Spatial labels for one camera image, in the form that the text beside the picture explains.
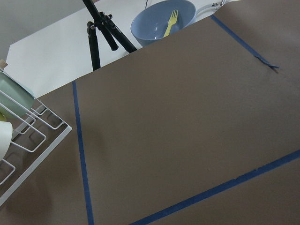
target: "light green container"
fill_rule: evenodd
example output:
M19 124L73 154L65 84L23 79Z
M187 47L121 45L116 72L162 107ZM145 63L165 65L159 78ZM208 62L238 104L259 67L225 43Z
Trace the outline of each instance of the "light green container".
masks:
M30 109L33 105L34 97L29 93L30 90L26 90L3 72L0 72L0 90L13 98L19 104L23 105L26 109ZM20 117L26 113L25 109L21 108L18 104L14 103L2 93L0 93L0 103ZM9 113L1 106L0 113L7 118L14 118L13 114Z

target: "blue tape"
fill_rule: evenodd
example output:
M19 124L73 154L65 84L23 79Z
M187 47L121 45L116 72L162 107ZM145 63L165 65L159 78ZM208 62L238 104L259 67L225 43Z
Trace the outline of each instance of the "blue tape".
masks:
M250 47L245 41L243 41L239 36L237 36L231 29L229 29L224 23L222 23L214 15L211 15L210 18L214 22L216 22L221 28L223 28L237 42L239 42L244 48L246 48L251 54L253 54L256 58L258 58L262 63L266 64L270 68L279 68L279 66L270 64L263 56L261 56L257 51L255 51L252 47Z
M269 172L271 170L274 170L274 169L276 169L276 168L278 168L278 167L280 167L280 166L282 166L282 165L284 165L286 163L289 163L289 162L291 162L291 161L293 161L295 159L298 159L298 158L300 158L300 150L298 150L296 152L293 152L293 153L291 153L291 154L289 154L287 156L284 156L284 157L282 157L282 158L280 158L278 160L275 160L275 161L273 161L273 162L271 162L271 163L269 163L267 165L259 167L256 170L252 170L252 171L250 171L250 172L248 172L248 173L246 173L244 175L239 176L236 179L232 179L232 180L230 180L230 181L228 181L226 183L220 184L220 185L218 185L218 186L216 186L216 187L214 187L212 189L209 189L209 190L204 191L204 192L202 192L202 193L200 193L198 195L195 195L195 196L193 196L191 198L188 198L188 199L186 199L186 200L184 200L182 202L179 202L179 203L177 203L177 204L175 204L175 205L173 205L173 206L171 206L169 208L166 208L166 209L161 210L161 211L159 211L157 213L154 213L154 214L152 214L150 216L147 216L147 217L145 217L145 218L143 218L141 220L138 220L138 221L132 223L131 225L146 225L146 224L152 223L152 222L154 222L156 220L159 220L159 219L161 219L163 217L166 217L166 216L168 216L168 215L170 215L172 213L175 213L175 212L177 212L177 211L179 211L181 209L184 209L184 208L186 208L188 206L191 206L191 205L193 205L195 203L198 203L198 202L200 202L200 201L202 201L204 199L212 197L212 196L214 196L214 195L216 195L216 194L218 194L220 192L223 192L223 191L228 190L228 189L230 189L230 188L232 188L234 186L237 186L237 185L239 185L241 183L244 183L244 182L246 182L246 181L248 181L248 180L250 180L250 179L252 179L254 177L257 177L257 176L259 176L259 175L261 175L263 173L266 173L266 172Z
M83 135L82 135L82 130L81 130L76 81L72 82L72 86L73 86L73 98L74 98L74 105L75 105L77 137L78 137L78 146L79 146L79 154L80 154L80 164L81 164L81 172L82 172L82 180L83 180L85 205L86 205L86 211L87 211L87 216L88 216L88 223L89 223L89 225L94 225L92 203L91 203L91 199L90 199L88 173L87 173L86 164L85 164Z

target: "fork handle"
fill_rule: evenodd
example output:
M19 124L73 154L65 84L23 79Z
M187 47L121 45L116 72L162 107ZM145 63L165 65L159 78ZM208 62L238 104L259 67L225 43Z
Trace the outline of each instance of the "fork handle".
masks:
M167 37L170 34L172 24L169 23L167 29L165 30L164 37Z

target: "tripod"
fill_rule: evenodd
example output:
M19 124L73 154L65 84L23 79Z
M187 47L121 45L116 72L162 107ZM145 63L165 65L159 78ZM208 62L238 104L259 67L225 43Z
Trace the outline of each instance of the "tripod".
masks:
M102 32L112 51L116 51L119 48L113 37L125 48L127 52L132 53L136 50L134 45L113 23L111 20L113 17L112 15L105 15L104 12L98 12L92 0L83 0L83 2L94 19L94 22L88 22L88 37L93 70L101 67L96 28Z

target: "fork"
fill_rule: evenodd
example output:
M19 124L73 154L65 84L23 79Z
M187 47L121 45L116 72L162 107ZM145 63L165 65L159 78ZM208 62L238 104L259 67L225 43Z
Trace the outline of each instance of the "fork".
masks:
M167 37L170 34L172 26L177 22L178 10L173 10L168 21L168 27L165 30L164 37Z

